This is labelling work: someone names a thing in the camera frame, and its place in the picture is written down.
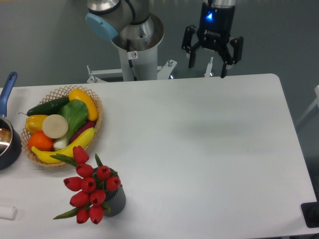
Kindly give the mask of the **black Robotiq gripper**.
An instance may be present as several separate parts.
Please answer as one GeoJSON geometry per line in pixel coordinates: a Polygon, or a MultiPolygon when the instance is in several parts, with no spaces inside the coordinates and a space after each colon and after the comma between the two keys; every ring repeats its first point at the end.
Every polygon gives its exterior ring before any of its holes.
{"type": "Polygon", "coordinates": [[[229,42],[230,30],[235,12],[233,1],[208,1],[202,3],[199,28],[189,25],[185,28],[181,48],[189,55],[188,68],[195,66],[196,51],[200,47],[216,51],[221,48],[223,60],[221,78],[227,75],[227,66],[237,64],[242,59],[244,37],[233,38],[229,42]],[[198,42],[192,45],[192,37],[197,34],[198,42]],[[227,47],[233,48],[233,55],[227,47]]]}

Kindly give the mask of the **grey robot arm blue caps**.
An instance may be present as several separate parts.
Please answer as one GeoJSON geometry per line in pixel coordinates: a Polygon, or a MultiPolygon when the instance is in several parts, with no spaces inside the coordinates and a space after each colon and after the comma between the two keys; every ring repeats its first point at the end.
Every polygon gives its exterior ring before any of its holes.
{"type": "MultiPolygon", "coordinates": [[[[169,79],[173,60],[158,66],[158,45],[164,36],[162,21],[150,12],[148,0],[89,0],[85,20],[100,38],[118,49],[124,81],[169,79]]],[[[201,7],[199,27],[185,28],[181,48],[189,55],[188,67],[195,65],[196,51],[202,47],[216,51],[227,67],[242,58],[242,36],[230,36],[235,12],[233,0],[209,0],[201,7]]]]}

